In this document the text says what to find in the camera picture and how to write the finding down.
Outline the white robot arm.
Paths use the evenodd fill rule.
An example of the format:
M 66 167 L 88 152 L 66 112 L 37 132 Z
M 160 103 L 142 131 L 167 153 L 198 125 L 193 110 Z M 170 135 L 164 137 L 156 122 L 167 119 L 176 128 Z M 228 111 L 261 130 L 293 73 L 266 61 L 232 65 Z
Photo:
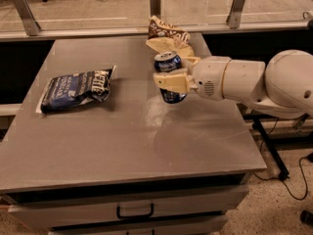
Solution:
M 204 99 L 240 102 L 276 118 L 313 117 L 313 55 L 300 50 L 276 54 L 268 63 L 208 56 L 195 65 L 154 73 L 158 88 Z

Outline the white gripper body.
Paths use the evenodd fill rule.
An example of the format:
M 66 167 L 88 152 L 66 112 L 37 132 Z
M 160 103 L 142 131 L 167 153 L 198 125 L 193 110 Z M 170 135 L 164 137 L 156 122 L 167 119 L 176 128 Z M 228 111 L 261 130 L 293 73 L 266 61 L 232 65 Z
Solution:
M 196 93 L 213 101 L 221 101 L 224 71 L 231 62 L 229 57 L 209 56 L 199 61 L 193 68 Z

